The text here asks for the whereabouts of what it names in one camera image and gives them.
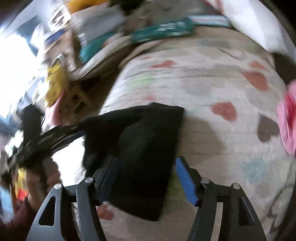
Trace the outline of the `person's left hand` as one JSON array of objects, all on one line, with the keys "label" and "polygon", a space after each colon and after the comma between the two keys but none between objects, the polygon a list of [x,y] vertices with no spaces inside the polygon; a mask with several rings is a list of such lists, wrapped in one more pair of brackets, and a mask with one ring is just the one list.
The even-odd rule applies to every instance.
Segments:
[{"label": "person's left hand", "polygon": [[62,183],[60,176],[58,165],[52,158],[46,158],[27,169],[25,184],[29,192],[28,202],[35,212],[38,212],[52,187]]}]

